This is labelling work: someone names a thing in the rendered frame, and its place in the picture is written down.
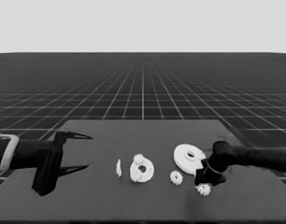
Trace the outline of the large thick white disc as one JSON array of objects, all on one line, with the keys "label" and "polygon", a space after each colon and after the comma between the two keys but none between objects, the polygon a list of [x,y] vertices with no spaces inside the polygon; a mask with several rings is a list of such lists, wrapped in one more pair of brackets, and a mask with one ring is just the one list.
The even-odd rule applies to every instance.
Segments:
[{"label": "large thick white disc", "polygon": [[205,158],[201,149],[190,144],[180,144],[174,149],[175,164],[189,175],[195,175],[198,169],[203,168],[201,160]]}]

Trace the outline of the white round carrier with pins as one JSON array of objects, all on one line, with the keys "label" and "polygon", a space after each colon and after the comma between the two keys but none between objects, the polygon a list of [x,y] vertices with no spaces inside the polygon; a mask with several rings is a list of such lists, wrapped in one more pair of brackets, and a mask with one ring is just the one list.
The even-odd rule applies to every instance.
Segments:
[{"label": "white round carrier with pins", "polygon": [[154,175],[153,163],[147,158],[145,158],[144,162],[140,165],[135,164],[134,161],[132,162],[130,166],[130,174],[138,170],[140,170],[143,173],[143,176],[142,179],[137,183],[148,182],[152,179]]}]

